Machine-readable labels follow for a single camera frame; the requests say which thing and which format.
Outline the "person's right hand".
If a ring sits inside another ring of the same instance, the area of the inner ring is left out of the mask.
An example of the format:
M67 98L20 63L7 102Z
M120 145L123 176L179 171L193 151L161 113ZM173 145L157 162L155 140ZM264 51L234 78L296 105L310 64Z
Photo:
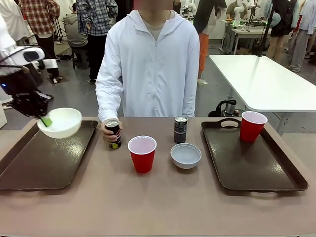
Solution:
M117 136L110 130L108 130L105 125L106 123L110 121L110 119L107 119L105 121L103 121L100 125L100 131L102 133L103 136L103 140L107 143L114 143L117 141Z

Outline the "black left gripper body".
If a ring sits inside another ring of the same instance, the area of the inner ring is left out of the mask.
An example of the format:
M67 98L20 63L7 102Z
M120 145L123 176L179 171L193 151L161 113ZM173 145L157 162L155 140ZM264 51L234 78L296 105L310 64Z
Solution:
M1 67L0 86L13 98L9 105L27 117L41 118L47 115L52 97L38 89L43 82L39 71L32 64Z

